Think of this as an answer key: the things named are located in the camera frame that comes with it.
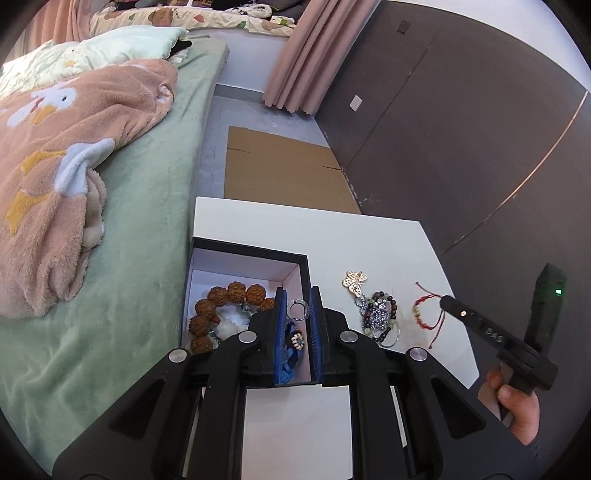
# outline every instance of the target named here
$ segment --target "curtain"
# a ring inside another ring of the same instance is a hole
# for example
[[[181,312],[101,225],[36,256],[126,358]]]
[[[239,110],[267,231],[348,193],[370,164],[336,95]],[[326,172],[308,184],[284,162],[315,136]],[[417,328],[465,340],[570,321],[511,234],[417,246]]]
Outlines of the curtain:
[[[311,0],[263,94],[267,106],[314,115],[378,0]]]
[[[90,0],[50,0],[37,13],[8,55],[25,55],[48,40],[82,41],[90,36]]]

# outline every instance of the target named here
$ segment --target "black fabric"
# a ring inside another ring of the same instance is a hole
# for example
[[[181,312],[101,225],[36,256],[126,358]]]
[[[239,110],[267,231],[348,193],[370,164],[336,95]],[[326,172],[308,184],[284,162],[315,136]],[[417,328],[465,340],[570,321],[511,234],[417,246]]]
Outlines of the black fabric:
[[[288,17],[292,18],[295,23],[298,23],[300,17],[304,14],[304,10],[310,3],[310,0],[302,0],[297,5],[293,7],[286,8],[285,10],[274,11],[273,15],[278,15],[280,17]]]
[[[137,0],[134,0],[133,2],[118,2],[117,5],[115,6],[116,10],[131,10],[132,8],[135,8],[135,4],[137,3]]]
[[[189,40],[177,40],[173,48],[171,48],[169,56],[172,57],[175,53],[178,53],[185,48],[189,48],[191,45],[193,45],[193,42],[190,42]]]
[[[245,0],[213,0],[212,10],[227,10],[228,8],[237,8],[243,5],[251,5],[252,1]]]
[[[287,8],[294,7],[301,0],[258,0],[257,4],[269,5],[274,12],[280,12]]]
[[[139,0],[139,2],[135,3],[135,7],[136,8],[149,8],[149,7],[154,7],[155,5],[158,5],[159,3],[162,3],[162,0]]]

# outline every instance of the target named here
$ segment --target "white table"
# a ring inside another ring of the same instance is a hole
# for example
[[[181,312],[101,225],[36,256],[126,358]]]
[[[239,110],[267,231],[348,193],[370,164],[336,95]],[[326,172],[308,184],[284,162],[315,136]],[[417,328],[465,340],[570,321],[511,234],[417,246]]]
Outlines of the white table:
[[[398,303],[405,352],[426,347],[433,332],[421,330],[412,306],[424,293],[451,288],[418,222],[282,205],[198,197],[194,236],[308,256],[310,279],[325,307],[343,312],[361,331],[359,309],[341,284],[347,270],[368,277],[364,292],[382,290]],[[437,300],[421,305],[426,323],[439,314]],[[430,351],[465,386],[478,369],[465,327],[448,316]],[[243,480],[346,480],[352,476],[349,390],[319,385],[249,390],[242,462]]]

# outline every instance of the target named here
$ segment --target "black gripper frame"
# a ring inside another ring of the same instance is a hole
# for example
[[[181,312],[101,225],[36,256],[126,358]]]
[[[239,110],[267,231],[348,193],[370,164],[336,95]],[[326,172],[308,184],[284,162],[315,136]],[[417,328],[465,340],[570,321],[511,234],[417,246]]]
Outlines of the black gripper frame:
[[[539,478],[531,452],[427,351],[341,337],[344,315],[322,307],[317,287],[312,294],[317,380],[350,391],[353,479]],[[236,335],[213,353],[166,355],[62,452],[53,479],[240,479],[246,388],[272,386],[264,365],[274,313],[253,317],[251,343]]]

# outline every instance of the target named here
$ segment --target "pink fleece blanket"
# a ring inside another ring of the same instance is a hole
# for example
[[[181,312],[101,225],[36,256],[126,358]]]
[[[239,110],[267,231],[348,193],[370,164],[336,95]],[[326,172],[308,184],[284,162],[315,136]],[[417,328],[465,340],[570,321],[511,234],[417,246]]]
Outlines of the pink fleece blanket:
[[[166,116],[177,74],[132,60],[0,102],[1,315],[43,315],[80,290],[104,234],[92,169]]]

